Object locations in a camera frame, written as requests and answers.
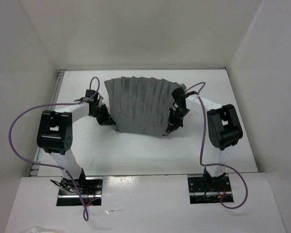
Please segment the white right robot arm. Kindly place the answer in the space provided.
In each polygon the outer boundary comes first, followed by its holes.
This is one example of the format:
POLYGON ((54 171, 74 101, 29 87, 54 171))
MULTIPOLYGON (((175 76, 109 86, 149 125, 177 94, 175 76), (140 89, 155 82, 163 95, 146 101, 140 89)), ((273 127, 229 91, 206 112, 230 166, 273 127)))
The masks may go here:
POLYGON ((190 112, 203 115, 203 133, 199 155, 199 163, 204 168, 203 186, 205 192, 215 190, 221 186, 226 176, 225 169, 234 168, 222 161, 204 163, 204 148, 208 138, 212 146, 223 154, 243 137, 243 130, 234 105, 220 105, 208 99, 202 98, 199 91, 185 91, 179 87, 172 92, 174 106, 169 109, 168 126, 166 133, 171 133, 179 127, 183 127, 183 119, 190 112))

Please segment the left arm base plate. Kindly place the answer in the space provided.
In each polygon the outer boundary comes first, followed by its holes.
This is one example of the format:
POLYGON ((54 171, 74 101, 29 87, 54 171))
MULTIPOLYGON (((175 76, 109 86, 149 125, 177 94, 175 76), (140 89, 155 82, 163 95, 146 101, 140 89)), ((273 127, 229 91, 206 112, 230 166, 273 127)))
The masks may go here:
MULTIPOLYGON (((82 206, 82 202, 73 183, 67 179, 55 181, 50 180, 59 187, 57 206, 82 206)), ((88 206, 100 206, 102 202, 103 177, 85 178, 78 190, 84 203, 88 206)))

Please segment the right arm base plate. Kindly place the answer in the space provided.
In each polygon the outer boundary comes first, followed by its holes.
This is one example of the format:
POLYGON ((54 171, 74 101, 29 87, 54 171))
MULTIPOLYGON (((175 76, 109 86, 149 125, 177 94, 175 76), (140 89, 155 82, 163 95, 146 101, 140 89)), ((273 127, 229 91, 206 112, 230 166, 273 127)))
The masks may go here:
POLYGON ((225 176, 222 181, 210 184, 206 187, 203 176, 195 175, 188 176, 188 189, 190 204, 209 204, 220 203, 223 197, 223 203, 233 203, 233 195, 228 176, 225 176))

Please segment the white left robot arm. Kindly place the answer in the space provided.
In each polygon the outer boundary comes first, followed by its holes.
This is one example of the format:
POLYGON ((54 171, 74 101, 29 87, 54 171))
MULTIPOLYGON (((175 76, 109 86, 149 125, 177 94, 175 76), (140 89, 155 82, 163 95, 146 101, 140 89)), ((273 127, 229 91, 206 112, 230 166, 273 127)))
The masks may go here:
POLYGON ((83 168, 76 162, 72 152, 73 123, 91 116, 99 125, 115 125, 102 97, 95 90, 87 89, 80 103, 69 105, 58 111, 45 110, 41 115, 37 145, 55 161, 62 170, 63 181, 59 186, 76 194, 87 189, 86 176, 83 168))

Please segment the grey pleated skirt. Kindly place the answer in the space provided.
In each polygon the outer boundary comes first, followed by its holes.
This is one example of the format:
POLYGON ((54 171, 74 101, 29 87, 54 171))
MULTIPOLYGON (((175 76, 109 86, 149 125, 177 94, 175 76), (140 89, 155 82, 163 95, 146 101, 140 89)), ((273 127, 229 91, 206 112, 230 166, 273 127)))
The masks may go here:
POLYGON ((150 136, 165 136, 172 92, 184 84, 165 79, 120 77, 104 82, 115 130, 150 136))

